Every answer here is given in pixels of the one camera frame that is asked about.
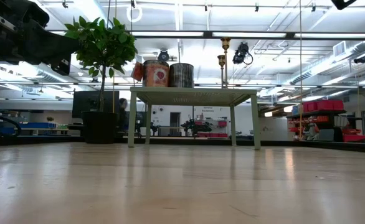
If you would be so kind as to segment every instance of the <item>metal canister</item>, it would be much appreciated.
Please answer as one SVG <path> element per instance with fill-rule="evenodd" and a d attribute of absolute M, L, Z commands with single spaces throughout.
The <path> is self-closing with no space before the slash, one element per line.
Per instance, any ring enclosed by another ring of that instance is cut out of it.
<path fill-rule="evenodd" d="M 169 87 L 193 88 L 194 66 L 188 63 L 170 65 Z"/>
<path fill-rule="evenodd" d="M 169 64 L 160 60 L 147 60 L 143 64 L 143 86 L 167 87 L 169 85 Z"/>

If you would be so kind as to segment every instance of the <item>black plant pot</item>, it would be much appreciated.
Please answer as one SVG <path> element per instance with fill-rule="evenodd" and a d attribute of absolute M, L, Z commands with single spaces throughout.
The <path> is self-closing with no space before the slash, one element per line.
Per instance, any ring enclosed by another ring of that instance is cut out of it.
<path fill-rule="evenodd" d="M 115 113 L 82 112 L 84 138 L 90 144 L 112 144 L 115 139 L 118 116 Z"/>

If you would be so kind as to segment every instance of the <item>black monitor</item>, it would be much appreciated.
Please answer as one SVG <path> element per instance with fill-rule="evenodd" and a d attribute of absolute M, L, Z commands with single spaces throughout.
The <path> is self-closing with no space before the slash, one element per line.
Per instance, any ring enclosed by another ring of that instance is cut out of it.
<path fill-rule="evenodd" d="M 73 96 L 73 118 L 82 118 L 84 111 L 96 111 L 99 91 L 76 91 Z M 113 112 L 113 92 L 104 92 L 103 112 Z M 115 113 L 119 112 L 119 91 L 115 91 Z"/>

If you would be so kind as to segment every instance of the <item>wooden floor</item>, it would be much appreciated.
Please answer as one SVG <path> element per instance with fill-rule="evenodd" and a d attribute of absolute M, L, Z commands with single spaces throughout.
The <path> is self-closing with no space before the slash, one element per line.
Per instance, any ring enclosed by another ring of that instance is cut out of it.
<path fill-rule="evenodd" d="M 0 224 L 364 223 L 365 153 L 84 143 L 0 148 Z"/>

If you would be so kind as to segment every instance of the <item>brass candlestick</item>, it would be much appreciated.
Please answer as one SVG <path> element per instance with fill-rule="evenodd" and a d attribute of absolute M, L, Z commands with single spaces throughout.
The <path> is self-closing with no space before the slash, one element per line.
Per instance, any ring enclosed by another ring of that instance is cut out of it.
<path fill-rule="evenodd" d="M 230 47 L 230 40 L 229 37 L 221 38 L 222 48 L 224 49 L 225 54 L 225 88 L 228 88 L 228 68 L 227 68 L 227 50 Z"/>
<path fill-rule="evenodd" d="M 225 55 L 219 55 L 219 56 L 217 56 L 217 58 L 219 59 L 219 65 L 220 65 L 220 69 L 221 69 L 221 88 L 223 88 L 224 80 L 222 79 L 222 74 L 223 74 L 223 69 L 224 69 L 224 65 L 225 65 Z"/>

